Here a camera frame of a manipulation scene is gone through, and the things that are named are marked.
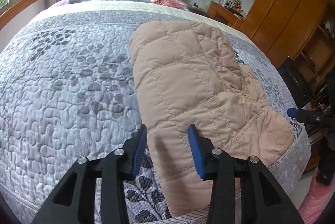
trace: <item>screw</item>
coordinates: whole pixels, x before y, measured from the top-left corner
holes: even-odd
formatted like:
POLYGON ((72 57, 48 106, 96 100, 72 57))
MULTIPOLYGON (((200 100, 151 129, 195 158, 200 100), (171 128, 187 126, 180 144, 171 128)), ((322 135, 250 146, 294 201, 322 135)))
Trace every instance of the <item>screw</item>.
POLYGON ((84 164, 87 162, 87 158, 86 157, 80 157, 77 160, 78 164, 84 164))
POLYGON ((114 154, 117 156, 123 155, 124 154, 124 150, 122 148, 118 148, 117 150, 114 151, 114 154))
POLYGON ((212 153, 214 155, 220 155, 222 153, 222 150, 220 148, 213 148, 212 153))
POLYGON ((257 156, 251 156, 250 157, 250 162, 256 164, 259 162, 259 158, 257 156))

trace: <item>black chair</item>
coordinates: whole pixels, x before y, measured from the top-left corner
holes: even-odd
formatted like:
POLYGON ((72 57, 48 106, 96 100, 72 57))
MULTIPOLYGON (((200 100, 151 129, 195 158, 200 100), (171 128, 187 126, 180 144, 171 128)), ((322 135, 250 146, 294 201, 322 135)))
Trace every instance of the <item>black chair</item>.
POLYGON ((289 88, 297 108, 304 107, 313 98, 313 92, 292 59, 288 57, 277 70, 289 88))

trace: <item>blue gripper pad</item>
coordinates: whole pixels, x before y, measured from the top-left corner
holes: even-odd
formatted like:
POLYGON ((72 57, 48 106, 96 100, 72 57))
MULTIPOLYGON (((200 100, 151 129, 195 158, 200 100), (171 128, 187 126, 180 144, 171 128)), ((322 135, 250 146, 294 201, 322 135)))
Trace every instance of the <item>blue gripper pad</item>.
POLYGON ((131 175, 133 178, 135 178, 140 172, 140 167, 141 167, 143 155, 145 152, 145 145, 146 145, 147 136, 148 136, 147 128, 145 125, 141 125, 140 129, 138 130, 138 134, 140 135, 140 137, 139 137, 137 147, 136 147, 136 150, 133 156, 133 165, 131 169, 131 175))
POLYGON ((295 118, 296 117, 296 113, 298 112, 299 109, 294 109, 294 108, 289 108, 287 110, 287 115, 289 117, 295 118))
POLYGON ((205 177, 205 156, 200 145, 200 137, 197 131, 197 128, 194 124, 191 124, 188 128, 188 139, 192 151, 193 161, 195 164, 195 169, 197 174, 201 179, 205 177))

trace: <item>bed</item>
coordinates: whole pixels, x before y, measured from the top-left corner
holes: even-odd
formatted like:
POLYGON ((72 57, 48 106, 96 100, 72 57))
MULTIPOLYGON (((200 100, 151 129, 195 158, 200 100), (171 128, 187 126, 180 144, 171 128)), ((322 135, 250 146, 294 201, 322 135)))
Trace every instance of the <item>bed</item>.
MULTIPOLYGON (((31 223, 78 157, 104 157, 140 127, 128 42, 141 24, 155 20, 200 21, 227 34, 237 60, 252 66, 270 105, 294 132, 291 147, 269 169, 287 193, 298 181, 311 153, 307 133, 287 116, 295 103, 279 73, 244 34, 156 4, 63 5, 38 14, 0 54, 0 192, 22 224, 31 223)), ((170 218, 148 150, 136 181, 124 188, 130 223, 206 222, 208 208, 170 218)), ((96 223, 100 190, 98 180, 96 223)))

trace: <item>folded blanket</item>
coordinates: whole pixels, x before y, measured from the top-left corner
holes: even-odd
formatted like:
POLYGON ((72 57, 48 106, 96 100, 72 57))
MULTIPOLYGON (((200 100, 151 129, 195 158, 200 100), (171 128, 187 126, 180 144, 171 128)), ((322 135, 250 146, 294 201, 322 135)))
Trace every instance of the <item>folded blanket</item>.
POLYGON ((197 22, 149 22, 130 40, 136 94, 155 170, 173 216, 209 205, 211 183, 194 167, 187 138, 201 136, 232 157, 274 163, 294 140, 265 99, 249 65, 239 64, 220 29, 197 22))

